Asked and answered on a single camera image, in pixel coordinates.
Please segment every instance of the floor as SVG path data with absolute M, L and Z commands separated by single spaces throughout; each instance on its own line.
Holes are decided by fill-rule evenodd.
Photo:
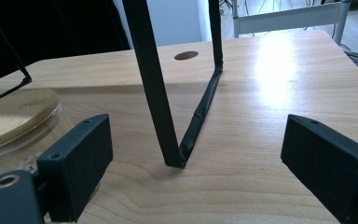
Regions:
M 311 0 L 247 0 L 247 11 L 245 7 L 246 0 L 238 0 L 238 13 L 240 16 L 246 16 L 248 13 L 250 15 L 260 14 L 260 13 L 269 13 L 278 10 L 287 10 L 291 8 L 299 8 L 299 7 L 308 7 L 312 4 L 319 5 L 321 0 L 315 0 L 312 3 Z M 222 38 L 230 39 L 234 37 L 233 31 L 233 23 L 232 23 L 232 11 L 227 7 L 226 4 L 223 4 L 221 7 L 221 11 L 223 12 L 222 19 Z M 325 25 L 318 27 L 309 27 L 310 29 L 315 30 L 324 30 L 329 35 L 333 34 L 333 26 L 334 25 Z M 271 35 L 276 32 L 305 32 L 304 29 L 293 29 L 286 31 L 275 31 L 268 33 L 259 33 L 255 35 Z M 252 35 L 241 35 L 240 37 L 252 37 Z M 345 25 L 344 34 L 342 37 L 342 44 L 347 46 L 351 51 L 358 53 L 358 9 L 350 10 L 347 18 L 347 22 Z

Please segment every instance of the white wall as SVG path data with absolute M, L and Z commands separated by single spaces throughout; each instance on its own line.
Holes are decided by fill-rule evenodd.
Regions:
M 113 2 L 133 48 L 122 0 Z M 209 24 L 209 19 L 205 21 L 205 10 L 201 8 L 208 5 L 207 0 L 147 0 L 147 4 L 157 46 L 208 40 L 205 28 L 201 28 Z

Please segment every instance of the wooden table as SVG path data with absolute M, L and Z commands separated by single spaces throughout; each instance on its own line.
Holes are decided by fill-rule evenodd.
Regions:
M 282 163 L 289 113 L 358 142 L 358 68 L 322 32 L 223 41 L 224 73 L 184 170 L 166 167 L 132 50 L 28 66 L 73 122 L 109 113 L 114 161 L 79 223 L 337 223 Z M 187 50 L 199 56 L 173 57 Z M 158 49 L 178 139 L 213 72 L 212 44 Z M 0 91 L 19 74 L 0 80 Z

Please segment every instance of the wooden disc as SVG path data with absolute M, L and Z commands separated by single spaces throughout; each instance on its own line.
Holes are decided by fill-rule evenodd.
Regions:
M 55 91 L 26 91 L 0 99 L 0 146 L 31 132 L 59 106 Z

